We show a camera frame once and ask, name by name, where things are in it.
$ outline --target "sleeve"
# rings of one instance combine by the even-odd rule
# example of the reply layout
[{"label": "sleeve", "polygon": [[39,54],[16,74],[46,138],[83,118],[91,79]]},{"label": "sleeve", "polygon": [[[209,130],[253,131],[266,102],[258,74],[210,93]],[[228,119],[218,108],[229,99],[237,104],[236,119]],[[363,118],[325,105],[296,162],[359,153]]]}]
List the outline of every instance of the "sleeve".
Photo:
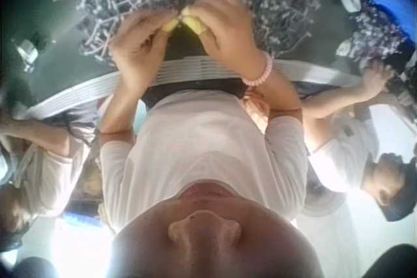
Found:
[{"label": "sleeve", "polygon": [[69,158],[50,151],[40,150],[42,168],[38,182],[38,198],[34,203],[35,212],[42,216],[57,216],[68,204],[90,148],[82,141],[71,138],[73,151]]},{"label": "sleeve", "polygon": [[265,139],[272,151],[282,216],[294,219],[304,206],[308,159],[304,130],[294,117],[278,117],[269,122]]},{"label": "sleeve", "polygon": [[126,160],[132,147],[133,145],[123,141],[110,141],[100,151],[104,206],[113,229],[117,229],[117,221],[122,218],[122,212],[120,212],[123,196],[121,184]]},{"label": "sleeve", "polygon": [[352,145],[352,140],[355,138],[337,136],[309,157],[320,182],[332,191],[346,192],[362,182],[367,153]]}]

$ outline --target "nose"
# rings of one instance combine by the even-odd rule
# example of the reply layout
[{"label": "nose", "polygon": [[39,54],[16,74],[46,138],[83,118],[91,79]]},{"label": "nose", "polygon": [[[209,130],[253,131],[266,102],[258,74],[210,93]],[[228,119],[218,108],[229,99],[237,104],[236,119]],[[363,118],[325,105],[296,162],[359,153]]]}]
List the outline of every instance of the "nose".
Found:
[{"label": "nose", "polygon": [[238,243],[241,227],[210,210],[199,210],[170,224],[171,241],[193,259],[213,258],[228,253]]}]

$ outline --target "person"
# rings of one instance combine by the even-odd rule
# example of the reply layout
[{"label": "person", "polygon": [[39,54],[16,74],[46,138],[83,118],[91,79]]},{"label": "person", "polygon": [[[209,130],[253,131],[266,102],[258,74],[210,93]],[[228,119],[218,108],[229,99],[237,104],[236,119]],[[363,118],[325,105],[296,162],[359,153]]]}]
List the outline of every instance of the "person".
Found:
[{"label": "person", "polygon": [[0,116],[12,180],[0,186],[0,252],[17,249],[38,216],[58,216],[82,172],[94,139],[95,103],[44,121]]},{"label": "person", "polygon": [[271,107],[268,128],[264,136],[245,112],[245,88],[226,80],[180,84],[150,108],[135,139],[137,102],[177,12],[129,16],[110,45],[121,80],[100,125],[104,204],[117,234],[109,277],[322,277],[289,222],[306,196],[297,93],[270,71],[241,0],[198,0],[189,14],[207,26],[205,51],[257,85]]},{"label": "person", "polygon": [[[328,189],[362,189],[380,206],[387,221],[411,214],[416,205],[416,158],[378,153],[370,104],[383,103],[381,94],[393,75],[381,61],[373,61],[359,86],[333,89],[303,101],[303,123],[309,161]],[[354,106],[354,117],[347,108]]]}]

